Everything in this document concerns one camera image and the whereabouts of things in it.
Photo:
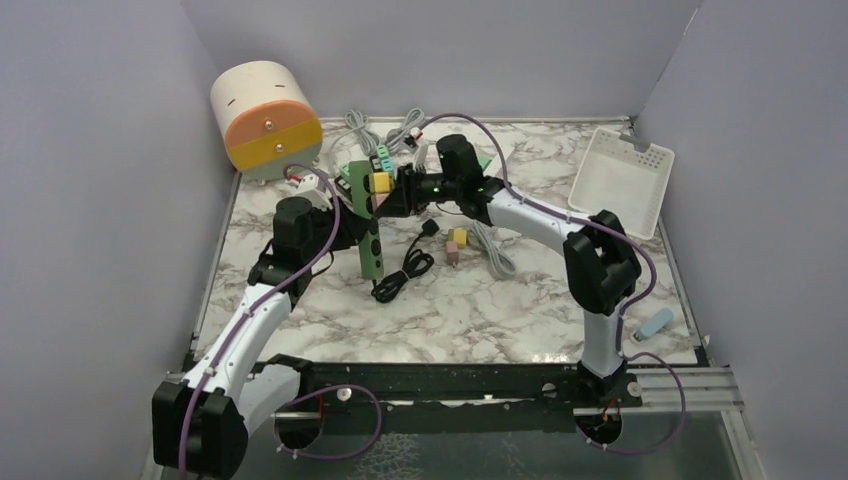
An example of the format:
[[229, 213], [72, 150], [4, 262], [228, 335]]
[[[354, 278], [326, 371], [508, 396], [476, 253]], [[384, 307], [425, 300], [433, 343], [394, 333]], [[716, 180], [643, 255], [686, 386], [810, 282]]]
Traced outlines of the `green power strip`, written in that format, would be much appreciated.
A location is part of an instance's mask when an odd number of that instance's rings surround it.
[[377, 281], [384, 276], [384, 265], [379, 225], [370, 210], [369, 176], [373, 173], [372, 164], [368, 160], [351, 161], [348, 163], [348, 172], [353, 211], [365, 220], [365, 234], [358, 243], [362, 277]]

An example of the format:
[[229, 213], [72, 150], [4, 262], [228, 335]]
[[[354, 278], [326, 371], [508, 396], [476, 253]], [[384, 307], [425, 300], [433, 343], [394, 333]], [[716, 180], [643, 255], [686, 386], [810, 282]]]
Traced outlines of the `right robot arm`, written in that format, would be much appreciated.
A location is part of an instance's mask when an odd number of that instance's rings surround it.
[[642, 269], [618, 217], [610, 211], [581, 218], [488, 176], [475, 148], [461, 134], [439, 139], [438, 173], [408, 164], [361, 180], [378, 218], [403, 218], [431, 203], [455, 203], [486, 226], [528, 237], [562, 256], [572, 298], [584, 311], [584, 347], [577, 364], [577, 393], [587, 405], [612, 399], [627, 362], [621, 350], [620, 314]]

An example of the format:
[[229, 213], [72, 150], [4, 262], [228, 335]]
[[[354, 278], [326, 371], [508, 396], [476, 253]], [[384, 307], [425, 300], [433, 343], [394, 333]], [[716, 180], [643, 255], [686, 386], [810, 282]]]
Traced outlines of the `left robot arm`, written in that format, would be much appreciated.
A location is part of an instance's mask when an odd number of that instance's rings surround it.
[[306, 408], [314, 384], [303, 363], [288, 361], [253, 377], [271, 334], [288, 318], [332, 251], [360, 244], [375, 221], [332, 202], [322, 210], [303, 197], [280, 200], [271, 238], [250, 269], [236, 312], [206, 354], [183, 377], [162, 382], [152, 398], [153, 459], [181, 474], [229, 479], [250, 436], [278, 408]]

